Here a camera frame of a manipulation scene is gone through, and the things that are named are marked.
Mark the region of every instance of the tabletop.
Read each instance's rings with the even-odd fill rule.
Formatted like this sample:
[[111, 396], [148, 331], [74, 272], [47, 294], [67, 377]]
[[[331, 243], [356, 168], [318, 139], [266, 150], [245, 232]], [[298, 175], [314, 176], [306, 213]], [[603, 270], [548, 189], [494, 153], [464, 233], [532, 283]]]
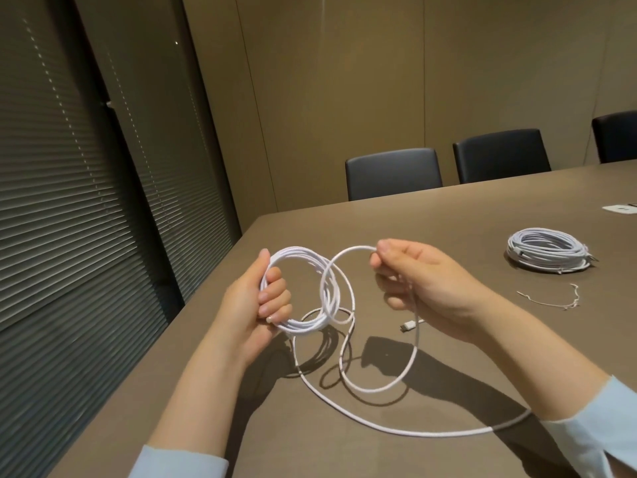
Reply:
[[[637, 216], [602, 206], [637, 202], [637, 160], [431, 189], [262, 216], [211, 273], [175, 321], [108, 400], [53, 469], [52, 478], [117, 478], [130, 471], [179, 375], [209, 327], [225, 288], [256, 258], [304, 246], [332, 257], [380, 238], [441, 248], [491, 288], [534, 313], [609, 373], [637, 389]], [[598, 259], [584, 272], [546, 275], [510, 265], [509, 235], [526, 227], [564, 231]], [[348, 376], [378, 387], [404, 368], [413, 331], [410, 314], [384, 305], [368, 252], [339, 260], [352, 282], [357, 326]], [[280, 265], [296, 318], [319, 305], [319, 280], [302, 261]], [[580, 306], [564, 311], [579, 285]], [[345, 294], [344, 306], [349, 306]], [[464, 430], [506, 421], [524, 401], [475, 347], [421, 326], [410, 373], [385, 393], [358, 395], [339, 381], [338, 349], [346, 327], [298, 339], [308, 378], [332, 400], [383, 426]], [[280, 335], [248, 370], [228, 444], [235, 478], [550, 477], [575, 476], [535, 418], [498, 432], [463, 438], [408, 438], [366, 428], [314, 396], [295, 375]]]

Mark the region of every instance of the person's right hand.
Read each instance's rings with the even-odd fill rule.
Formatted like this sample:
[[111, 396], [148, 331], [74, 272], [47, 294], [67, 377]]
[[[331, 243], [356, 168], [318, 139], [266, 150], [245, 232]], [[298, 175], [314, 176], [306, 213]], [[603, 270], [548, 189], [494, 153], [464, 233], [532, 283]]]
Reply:
[[418, 316], [466, 342], [474, 342], [480, 318], [504, 300], [451, 257], [424, 243], [380, 240], [370, 265], [387, 305], [413, 311], [410, 282]]

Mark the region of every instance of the shirt cuff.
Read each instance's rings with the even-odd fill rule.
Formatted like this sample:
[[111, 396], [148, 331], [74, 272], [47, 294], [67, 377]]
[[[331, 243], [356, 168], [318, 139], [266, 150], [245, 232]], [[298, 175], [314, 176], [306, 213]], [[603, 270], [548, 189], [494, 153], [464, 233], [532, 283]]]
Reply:
[[209, 454], [144, 446], [129, 478], [224, 478], [228, 462]]
[[637, 393], [615, 377], [572, 418], [542, 424], [582, 477], [612, 478], [607, 453], [637, 469]]

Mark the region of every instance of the cable coil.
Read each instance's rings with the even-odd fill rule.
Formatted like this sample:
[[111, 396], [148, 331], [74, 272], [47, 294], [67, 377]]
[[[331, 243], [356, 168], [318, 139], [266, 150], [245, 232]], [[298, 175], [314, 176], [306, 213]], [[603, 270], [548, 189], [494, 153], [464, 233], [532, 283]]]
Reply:
[[[345, 414], [348, 418], [354, 419], [355, 421], [357, 421], [358, 423], [361, 423], [364, 426], [368, 426], [370, 428], [373, 428], [375, 430], [378, 430], [384, 433], [401, 435], [401, 436], [418, 437], [418, 438], [452, 438], [452, 437], [473, 436], [473, 435], [490, 433], [493, 431], [502, 430], [504, 428], [508, 428], [510, 426], [516, 425], [517, 423], [520, 423], [522, 420], [524, 420], [530, 415], [531, 410], [527, 409], [520, 416], [517, 416], [516, 418], [510, 419], [509, 421], [506, 421], [499, 425], [485, 426], [483, 428], [476, 428], [473, 430], [465, 430], [465, 431], [434, 433], [434, 432], [397, 430], [394, 428], [388, 428], [386, 426], [381, 426], [376, 423], [372, 423], [371, 421], [368, 421], [367, 419], [363, 419], [360, 416], [356, 416], [354, 413], [339, 406], [338, 404], [330, 400], [328, 397], [324, 396], [318, 389], [316, 389], [313, 385], [311, 385], [310, 381], [307, 379], [307, 377], [301, 370], [301, 365], [299, 364], [298, 357], [296, 355], [296, 338], [299, 335], [307, 335], [311, 332], [324, 329], [330, 323], [350, 325], [349, 330], [347, 331], [347, 334], [343, 341], [343, 345], [341, 346], [341, 350], [339, 352], [338, 369], [339, 369], [341, 377], [343, 378], [345, 385], [349, 386], [352, 389], [355, 389], [356, 391], [359, 391], [361, 393], [380, 393], [382, 391], [386, 391], [387, 389], [390, 389], [391, 387], [394, 387], [394, 385], [401, 382], [402, 379], [407, 375], [407, 373], [411, 369], [411, 366], [416, 360], [416, 356], [418, 354], [418, 339], [420, 337], [419, 325], [416, 325], [415, 327], [415, 330], [416, 330], [415, 341], [414, 341], [411, 357], [409, 361], [407, 362], [407, 365], [405, 366], [404, 370], [392, 382], [382, 387], [368, 389], [368, 388], [360, 387], [354, 384], [347, 377], [345, 373], [344, 365], [343, 365], [343, 354], [345, 353], [347, 344], [350, 341], [350, 338], [352, 337], [352, 333], [354, 332], [354, 326], [356, 322], [356, 317], [355, 317], [356, 303], [354, 298], [354, 290], [352, 289], [352, 285], [350, 281], [347, 279], [347, 277], [345, 276], [345, 273], [336, 265], [335, 262], [346, 253], [353, 252], [356, 250], [367, 250], [371, 252], [376, 251], [374, 247], [360, 245], [360, 246], [344, 249], [343, 251], [338, 253], [336, 256], [334, 256], [331, 260], [328, 260], [327, 258], [317, 254], [315, 251], [312, 251], [304, 247], [288, 247], [288, 248], [279, 250], [274, 255], [272, 255], [270, 258], [270, 264], [267, 267], [267, 269], [269, 270], [277, 262], [283, 259], [298, 258], [312, 265], [314, 269], [316, 270], [316, 272], [321, 274], [321, 280], [320, 280], [320, 285], [318, 290], [321, 306], [306, 313], [304, 316], [301, 317], [300, 320], [290, 319], [286, 322], [283, 322], [277, 325], [281, 330], [288, 333], [292, 343], [292, 355], [294, 356], [294, 365], [296, 366], [299, 372], [299, 376], [301, 377], [305, 385], [307, 385], [308, 389], [310, 389], [310, 391], [312, 391], [322, 401], [326, 402], [328, 405], [330, 405], [334, 409], [338, 410], [342, 414]], [[352, 300], [351, 310], [341, 307], [341, 291], [338, 287], [334, 270], [336, 270], [336, 272], [338, 272], [343, 277], [343, 280], [345, 281], [345, 284], [347, 285], [347, 289], [349, 290], [350, 298]], [[263, 279], [261, 280], [261, 285], [260, 285], [261, 290], [265, 289], [266, 286], [267, 286], [267, 281], [264, 275]], [[345, 320], [341, 321], [336, 318], [336, 314], [339, 312], [339, 310], [348, 315]], [[311, 320], [307, 320], [308, 317], [310, 317], [314, 313], [317, 313], [317, 316]], [[418, 322], [418, 315], [415, 312], [414, 312], [414, 318], [415, 318], [415, 321]]]
[[571, 273], [591, 265], [588, 247], [568, 233], [527, 228], [509, 237], [506, 254], [520, 265], [549, 273]]

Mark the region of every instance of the black chair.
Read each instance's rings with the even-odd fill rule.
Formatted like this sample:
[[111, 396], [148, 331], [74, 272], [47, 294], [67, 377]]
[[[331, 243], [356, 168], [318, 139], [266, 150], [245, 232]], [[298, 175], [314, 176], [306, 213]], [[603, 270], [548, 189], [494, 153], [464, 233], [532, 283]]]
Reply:
[[454, 143], [460, 183], [533, 175], [551, 170], [539, 129], [517, 129]]
[[593, 134], [601, 163], [637, 159], [637, 111], [596, 117]]
[[442, 179], [433, 149], [404, 149], [345, 161], [350, 201], [440, 188]]

